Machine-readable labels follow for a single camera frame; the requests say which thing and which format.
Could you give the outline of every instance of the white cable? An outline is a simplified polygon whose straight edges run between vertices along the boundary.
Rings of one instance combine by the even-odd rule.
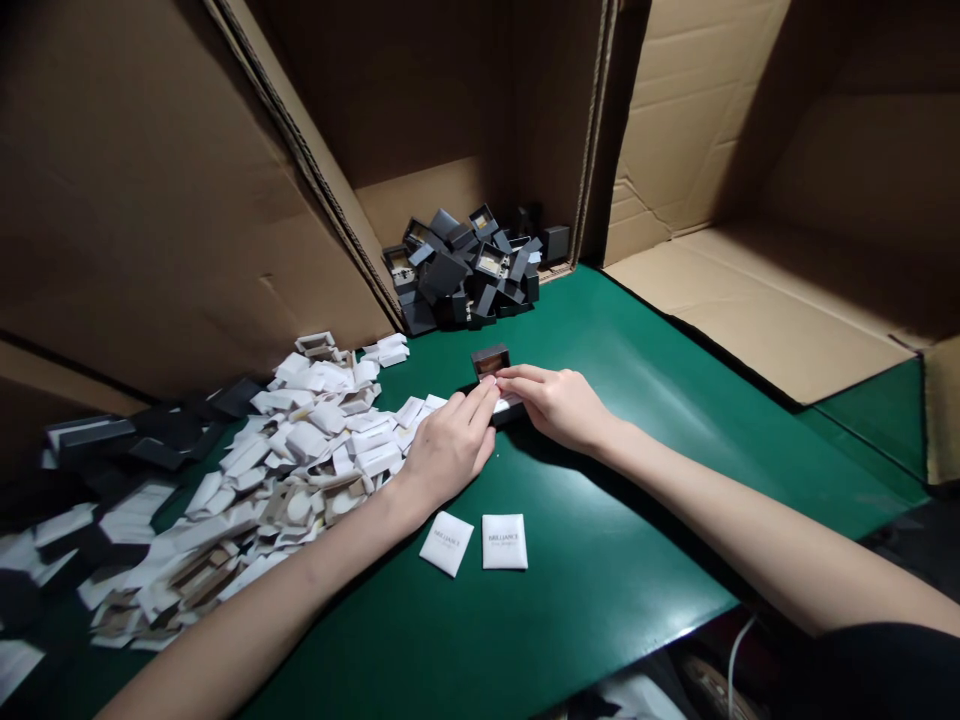
[[[733,664],[737,659],[737,650],[740,649],[740,641],[747,634],[747,630],[756,622],[757,616],[753,615],[743,626],[737,639],[733,641],[733,650],[730,651],[730,667],[727,670],[727,720],[733,720]]]

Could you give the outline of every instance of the wrist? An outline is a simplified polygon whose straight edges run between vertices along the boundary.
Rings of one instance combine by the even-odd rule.
[[[621,420],[616,415],[610,417],[610,422],[607,423],[604,432],[601,434],[602,439],[598,441],[596,447],[590,453],[594,460],[604,465],[614,466],[624,449],[656,442],[633,423]]]
[[[391,525],[404,536],[423,525],[435,509],[426,501],[423,493],[417,492],[417,488],[410,480],[408,473],[401,470],[374,496],[383,496],[389,506]]]

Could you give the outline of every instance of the white pouch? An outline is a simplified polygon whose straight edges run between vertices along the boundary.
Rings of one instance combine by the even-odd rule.
[[[455,578],[472,534],[473,525],[441,510],[420,548],[420,557]]]
[[[484,570],[527,569],[523,515],[484,515],[481,529]]]

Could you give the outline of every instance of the hand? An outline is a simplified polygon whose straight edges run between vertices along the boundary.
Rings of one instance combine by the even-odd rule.
[[[469,395],[454,393],[420,424],[396,482],[427,515],[456,497],[490,459],[495,440],[490,418],[499,399],[495,379],[484,378]]]
[[[577,452],[595,455],[619,422],[586,378],[573,370],[514,365],[497,371],[497,384],[523,398],[537,430]]]

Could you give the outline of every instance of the dark clothing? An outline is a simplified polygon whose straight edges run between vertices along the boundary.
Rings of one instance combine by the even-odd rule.
[[[960,717],[960,639],[915,625],[845,628],[798,658],[774,720]]]

